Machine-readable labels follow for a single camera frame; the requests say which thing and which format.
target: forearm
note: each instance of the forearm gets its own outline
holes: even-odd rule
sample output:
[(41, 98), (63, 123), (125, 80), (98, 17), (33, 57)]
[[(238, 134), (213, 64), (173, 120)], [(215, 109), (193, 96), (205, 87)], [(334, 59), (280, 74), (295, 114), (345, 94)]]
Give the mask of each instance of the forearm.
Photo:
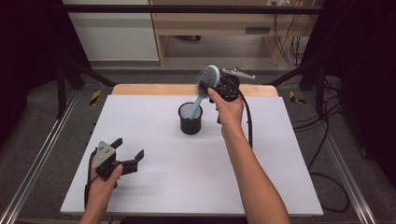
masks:
[(87, 210), (82, 215), (79, 224), (98, 224), (101, 222), (101, 219), (102, 219), (101, 214)]
[(277, 190), (261, 168), (242, 129), (223, 131), (248, 223), (290, 223)]

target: black cylindrical container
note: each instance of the black cylindrical container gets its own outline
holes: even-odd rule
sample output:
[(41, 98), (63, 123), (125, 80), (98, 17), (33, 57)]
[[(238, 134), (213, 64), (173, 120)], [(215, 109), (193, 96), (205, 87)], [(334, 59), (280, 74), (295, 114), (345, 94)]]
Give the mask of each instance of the black cylindrical container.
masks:
[(185, 134), (196, 134), (201, 130), (201, 116), (203, 110), (199, 106), (197, 113), (193, 119), (187, 119), (187, 115), (192, 109), (193, 102), (187, 102), (178, 108), (178, 115), (180, 116), (180, 129)]

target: white cabinet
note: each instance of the white cabinet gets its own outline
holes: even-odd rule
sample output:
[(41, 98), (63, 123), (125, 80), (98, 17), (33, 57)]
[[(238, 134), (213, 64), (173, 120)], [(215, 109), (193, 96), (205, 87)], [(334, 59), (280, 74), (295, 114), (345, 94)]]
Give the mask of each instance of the white cabinet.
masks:
[[(64, 0), (64, 4), (148, 5), (146, 0)], [(90, 61), (158, 61), (149, 13), (69, 13)]]

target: hair brush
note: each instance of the hair brush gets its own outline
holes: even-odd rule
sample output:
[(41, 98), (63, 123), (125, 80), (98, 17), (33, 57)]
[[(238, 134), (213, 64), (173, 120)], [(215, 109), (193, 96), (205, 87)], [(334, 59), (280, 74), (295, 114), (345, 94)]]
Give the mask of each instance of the hair brush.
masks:
[(202, 100), (209, 98), (207, 87), (216, 87), (219, 84), (219, 81), (220, 72), (215, 65), (209, 65), (206, 69), (201, 71), (196, 79), (198, 97), (187, 115), (187, 119), (194, 119)]

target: white tabletop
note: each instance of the white tabletop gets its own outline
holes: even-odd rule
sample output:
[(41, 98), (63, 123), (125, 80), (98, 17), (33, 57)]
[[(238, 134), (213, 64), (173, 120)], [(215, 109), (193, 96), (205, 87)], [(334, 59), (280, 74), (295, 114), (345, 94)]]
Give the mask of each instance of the white tabletop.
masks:
[[(243, 216), (215, 105), (203, 100), (202, 129), (180, 130), (178, 108), (195, 96), (110, 95), (65, 197), (61, 212), (84, 212), (89, 157), (101, 140), (118, 138), (117, 160), (145, 149), (138, 172), (124, 175), (107, 208), (120, 216)], [(317, 194), (280, 97), (247, 97), (253, 149), (291, 216), (320, 216)], [(243, 126), (248, 135), (247, 116)]]

